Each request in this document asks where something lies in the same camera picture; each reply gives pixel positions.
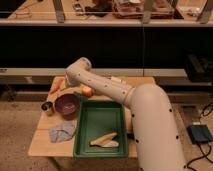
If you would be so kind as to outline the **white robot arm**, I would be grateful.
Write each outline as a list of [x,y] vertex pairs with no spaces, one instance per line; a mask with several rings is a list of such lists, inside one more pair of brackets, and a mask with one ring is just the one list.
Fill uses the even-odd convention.
[[132,86],[90,72],[81,57],[66,68],[66,84],[80,83],[123,104],[132,114],[140,171],[186,171],[186,161],[175,115],[165,91],[156,84]]

